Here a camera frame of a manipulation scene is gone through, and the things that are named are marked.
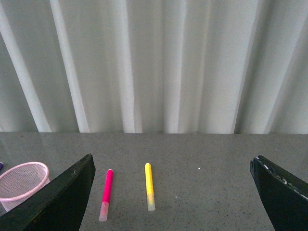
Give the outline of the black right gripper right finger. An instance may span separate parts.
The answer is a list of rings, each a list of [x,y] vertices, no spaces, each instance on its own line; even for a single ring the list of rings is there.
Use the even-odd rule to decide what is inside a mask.
[[[308,184],[259,155],[250,172],[267,215],[276,231],[308,229]]]

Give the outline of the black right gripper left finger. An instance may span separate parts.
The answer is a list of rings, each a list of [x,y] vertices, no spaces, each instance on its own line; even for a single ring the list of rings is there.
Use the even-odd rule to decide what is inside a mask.
[[[91,154],[0,218],[2,231],[78,231],[95,176]]]

